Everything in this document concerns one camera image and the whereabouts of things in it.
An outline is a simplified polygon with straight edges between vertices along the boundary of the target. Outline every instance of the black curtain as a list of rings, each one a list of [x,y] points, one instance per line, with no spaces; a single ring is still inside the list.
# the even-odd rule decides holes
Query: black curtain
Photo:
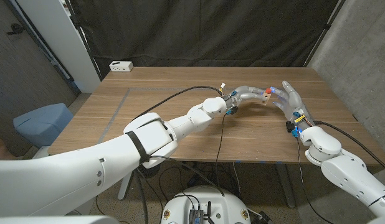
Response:
[[[338,0],[71,0],[103,76],[135,66],[302,67]]]

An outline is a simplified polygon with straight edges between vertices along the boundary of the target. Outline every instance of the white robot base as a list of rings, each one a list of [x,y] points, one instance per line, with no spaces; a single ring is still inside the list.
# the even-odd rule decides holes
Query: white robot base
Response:
[[[184,190],[184,193],[178,193],[165,205],[161,223],[250,223],[248,209],[245,204],[232,193],[224,189],[222,191],[224,197],[215,187],[200,185],[188,188]]]

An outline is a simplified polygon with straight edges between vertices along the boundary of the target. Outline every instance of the robotic hand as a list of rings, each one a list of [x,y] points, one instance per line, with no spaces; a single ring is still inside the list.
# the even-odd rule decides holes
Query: robotic hand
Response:
[[[309,111],[306,109],[305,104],[300,98],[299,93],[296,92],[295,89],[292,88],[292,86],[286,81],[283,81],[282,85],[284,86],[286,92],[274,87],[270,87],[272,93],[275,93],[278,96],[278,99],[281,101],[281,103],[273,102],[273,104],[284,112],[287,120],[292,123],[295,122],[299,130],[303,131],[306,128],[314,126],[315,124],[313,119],[311,118]]]
[[[320,166],[324,176],[337,187],[356,197],[378,217],[385,217],[385,185],[367,171],[363,160],[344,150],[336,138],[315,126],[299,94],[288,82],[282,84],[285,91],[270,88],[281,101],[273,104],[295,125],[294,136],[299,135],[302,143],[309,146],[306,158]]]

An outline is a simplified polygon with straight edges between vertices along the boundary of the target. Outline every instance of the blue connector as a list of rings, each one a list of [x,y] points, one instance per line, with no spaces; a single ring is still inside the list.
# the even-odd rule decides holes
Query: blue connector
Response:
[[[298,134],[298,127],[295,127],[295,129],[292,130],[291,133],[292,133],[293,137],[297,138],[299,136],[299,134]]]

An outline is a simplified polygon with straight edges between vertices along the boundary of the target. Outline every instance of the table leg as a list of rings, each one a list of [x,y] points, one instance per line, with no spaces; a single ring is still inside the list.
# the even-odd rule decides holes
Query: table leg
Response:
[[[127,195],[127,191],[130,187],[130,179],[133,175],[133,172],[130,172],[122,179],[122,184],[120,185],[119,193],[118,193],[118,200],[124,200]]]
[[[290,178],[287,171],[287,165],[285,164],[276,164],[275,168],[277,169],[278,176],[280,177],[282,188],[284,189],[285,199],[287,201],[287,206],[290,208],[295,208],[295,197],[293,196],[292,186]]]

